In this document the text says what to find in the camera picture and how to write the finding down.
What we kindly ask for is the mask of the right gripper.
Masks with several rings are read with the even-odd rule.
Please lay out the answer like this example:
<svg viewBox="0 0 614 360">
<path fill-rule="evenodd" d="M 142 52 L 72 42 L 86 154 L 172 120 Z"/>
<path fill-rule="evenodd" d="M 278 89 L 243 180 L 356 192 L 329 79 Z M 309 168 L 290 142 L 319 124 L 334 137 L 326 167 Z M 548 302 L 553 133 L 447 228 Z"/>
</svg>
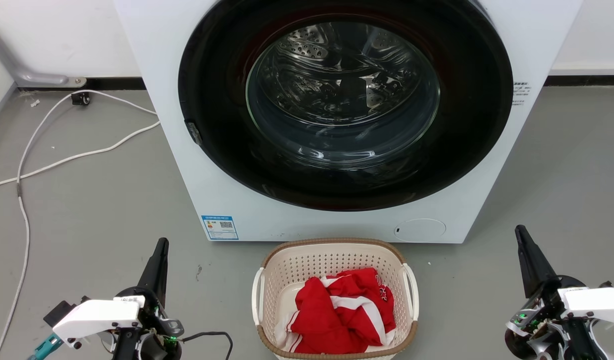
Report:
<svg viewBox="0 0 614 360">
<path fill-rule="evenodd" d="M 607 360 L 593 335 L 591 314 L 565 310 L 560 290 L 582 290 L 583 282 L 557 275 L 524 225 L 515 226 L 522 287 L 527 302 L 506 324 L 505 344 L 520 360 Z"/>
</svg>

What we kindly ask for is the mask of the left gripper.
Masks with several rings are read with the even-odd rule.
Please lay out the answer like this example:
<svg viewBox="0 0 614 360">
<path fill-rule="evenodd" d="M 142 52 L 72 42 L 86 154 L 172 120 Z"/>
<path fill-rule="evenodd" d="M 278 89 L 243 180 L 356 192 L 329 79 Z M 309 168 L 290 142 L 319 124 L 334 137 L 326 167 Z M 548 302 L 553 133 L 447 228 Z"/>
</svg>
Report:
<svg viewBox="0 0 614 360">
<path fill-rule="evenodd" d="M 166 315 L 166 286 L 169 269 L 169 240 L 159 239 L 138 281 L 117 294 L 115 300 L 140 301 L 137 319 L 128 326 L 112 327 L 115 340 L 113 360 L 179 360 L 182 346 L 177 337 L 184 328 Z"/>
</svg>

